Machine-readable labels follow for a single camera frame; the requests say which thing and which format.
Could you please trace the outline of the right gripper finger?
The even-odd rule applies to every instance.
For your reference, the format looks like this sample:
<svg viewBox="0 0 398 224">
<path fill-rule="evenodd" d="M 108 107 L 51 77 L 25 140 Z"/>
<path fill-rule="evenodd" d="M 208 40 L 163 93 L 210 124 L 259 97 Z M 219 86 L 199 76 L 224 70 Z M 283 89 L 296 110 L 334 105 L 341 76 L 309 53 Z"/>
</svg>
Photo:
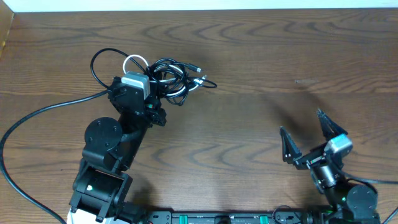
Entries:
<svg viewBox="0 0 398 224">
<path fill-rule="evenodd" d="M 339 136 L 340 134 L 347 135 L 348 132 L 341 126 L 331 120 L 324 111 L 318 109 L 317 116 L 320 122 L 323 136 L 327 141 Z"/>
<path fill-rule="evenodd" d="M 280 127 L 280 136 L 282 140 L 282 160 L 284 162 L 295 162 L 300 159 L 302 152 L 283 126 Z"/>
</svg>

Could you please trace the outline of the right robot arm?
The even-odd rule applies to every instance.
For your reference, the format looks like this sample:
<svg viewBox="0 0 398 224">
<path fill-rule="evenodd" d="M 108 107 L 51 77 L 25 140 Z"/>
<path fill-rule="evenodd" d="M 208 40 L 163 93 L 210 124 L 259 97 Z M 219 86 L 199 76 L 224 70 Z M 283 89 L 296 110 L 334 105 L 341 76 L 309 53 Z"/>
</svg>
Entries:
<svg viewBox="0 0 398 224">
<path fill-rule="evenodd" d="M 282 160 L 298 170 L 309 170 L 315 187 L 329 203 L 327 207 L 316 206 L 303 212 L 298 217 L 300 223 L 379 223 L 377 190 L 343 173 L 343 158 L 353 149 L 348 132 L 322 110 L 317 111 L 317 116 L 326 142 L 306 155 L 280 127 Z"/>
</svg>

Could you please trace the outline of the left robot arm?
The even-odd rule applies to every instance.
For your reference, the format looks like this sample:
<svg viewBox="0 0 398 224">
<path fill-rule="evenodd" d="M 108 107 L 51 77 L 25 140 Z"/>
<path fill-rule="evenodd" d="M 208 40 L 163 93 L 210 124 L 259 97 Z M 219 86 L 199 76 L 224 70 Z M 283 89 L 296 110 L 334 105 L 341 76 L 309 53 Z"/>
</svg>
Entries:
<svg viewBox="0 0 398 224">
<path fill-rule="evenodd" d="M 108 90 L 109 101 L 120 117 L 98 118 L 86 128 L 83 158 L 70 200 L 73 213 L 83 210 L 98 223 L 117 219 L 123 212 L 132 183 L 126 171 L 147 130 L 167 122 L 157 87 L 147 75 L 128 72 L 114 77 Z"/>
</svg>

